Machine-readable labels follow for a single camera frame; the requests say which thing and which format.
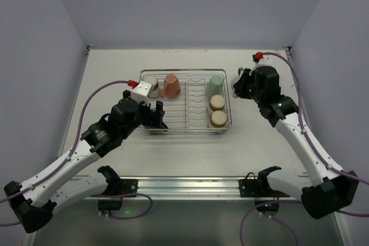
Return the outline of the dark blue mug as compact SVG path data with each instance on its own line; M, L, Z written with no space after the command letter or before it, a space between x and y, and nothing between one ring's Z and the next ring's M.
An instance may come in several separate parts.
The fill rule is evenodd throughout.
M154 109L150 110L148 121L145 123L145 127L156 129L168 129L168 126L163 121L157 122Z

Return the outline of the dark teal grey mug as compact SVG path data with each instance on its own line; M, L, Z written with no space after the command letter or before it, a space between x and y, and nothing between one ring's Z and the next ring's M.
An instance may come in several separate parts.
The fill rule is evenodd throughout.
M244 73L244 68L243 67L238 68L238 76L241 77L243 73Z

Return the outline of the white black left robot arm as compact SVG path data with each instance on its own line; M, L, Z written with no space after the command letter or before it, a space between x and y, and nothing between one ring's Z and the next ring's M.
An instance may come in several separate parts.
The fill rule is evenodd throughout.
M121 180L110 166L102 166L78 182L71 183L70 180L118 148L137 127L164 128L164 114L161 101L151 108L146 96L124 91L123 99L78 136L67 153L34 177L5 185L6 201L18 223L27 233L33 233L48 224L63 205L92 195L118 193Z

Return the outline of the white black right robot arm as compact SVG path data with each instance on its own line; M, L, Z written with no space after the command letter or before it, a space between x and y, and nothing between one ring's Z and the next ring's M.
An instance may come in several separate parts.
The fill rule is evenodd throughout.
M308 179L303 180L279 166L271 166L258 172L255 180L245 180L247 189L283 192L301 201L314 219L352 203L359 185L357 174L344 171L317 141L301 109L292 98L281 93L279 74L274 67L240 68L232 88L236 96L256 102L260 114L289 143L308 174Z

